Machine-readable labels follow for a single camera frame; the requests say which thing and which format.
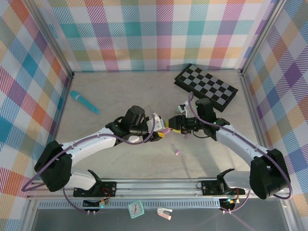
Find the teal marker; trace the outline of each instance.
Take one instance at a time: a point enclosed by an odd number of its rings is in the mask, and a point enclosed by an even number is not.
[[[99,114],[100,111],[93,105],[91,104],[88,100],[86,100],[80,93],[78,93],[75,90],[72,90],[70,92],[70,95],[72,96],[73,99],[77,100],[79,103],[87,107],[90,111]]]

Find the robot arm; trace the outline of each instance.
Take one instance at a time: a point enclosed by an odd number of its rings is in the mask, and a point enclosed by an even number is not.
[[[274,164],[257,150],[261,150],[269,155],[290,180],[283,155],[280,151],[276,149],[268,150],[259,145],[255,145],[255,148],[252,148],[248,144],[248,142],[253,143],[252,141],[242,135],[240,135],[240,137],[244,139],[236,136],[235,133],[239,134],[239,132],[236,131],[228,121],[216,117],[209,99],[199,99],[195,104],[198,116],[201,119],[213,125],[220,125],[220,127],[205,124],[196,117],[187,118],[185,115],[174,116],[167,122],[167,127],[182,134],[190,134],[194,131],[203,130],[205,135],[232,149],[250,166],[250,172],[228,169],[220,173],[217,176],[217,183],[214,186],[207,185],[207,188],[214,187],[215,190],[219,190],[221,193],[224,193],[230,188],[250,189],[253,190],[259,198],[266,199],[288,186],[286,180],[282,177]]]
[[[40,171],[54,156],[71,146],[73,147],[72,149],[66,151],[48,166],[41,174],[41,179],[51,192],[57,191],[64,186],[79,188],[84,191],[96,191],[97,188],[101,187],[99,177],[91,170],[76,170],[74,165],[83,158],[99,150],[114,147],[122,141],[135,143],[140,137],[145,139],[152,131],[153,123],[155,126],[154,132],[148,141],[161,139],[159,131],[165,129],[165,122],[157,114],[153,114],[153,118],[149,119],[145,117],[145,111],[141,107],[132,106],[125,116],[117,118],[114,122],[107,124],[104,128],[89,136],[63,143],[62,145],[57,141],[50,142],[34,169],[36,172]],[[104,136],[102,134],[111,134],[113,136]]]

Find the checkerboard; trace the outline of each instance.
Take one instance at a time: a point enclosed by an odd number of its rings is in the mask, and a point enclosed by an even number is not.
[[[189,64],[176,78],[175,84],[184,90],[192,91],[196,97],[208,98],[213,107],[223,112],[238,91],[228,83]]]

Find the teal alarm clock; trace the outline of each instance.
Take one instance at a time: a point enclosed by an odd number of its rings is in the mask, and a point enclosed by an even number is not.
[[[128,205],[130,217],[132,219],[144,214],[144,209],[141,201],[135,201]]]

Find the plaid fabric backdrop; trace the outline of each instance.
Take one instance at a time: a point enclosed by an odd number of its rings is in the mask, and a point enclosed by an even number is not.
[[[36,0],[75,71],[238,69],[275,0]]]
[[[17,229],[69,79],[22,0],[0,0],[0,231]]]
[[[308,0],[289,0],[248,71],[270,147],[285,154],[308,230]]]

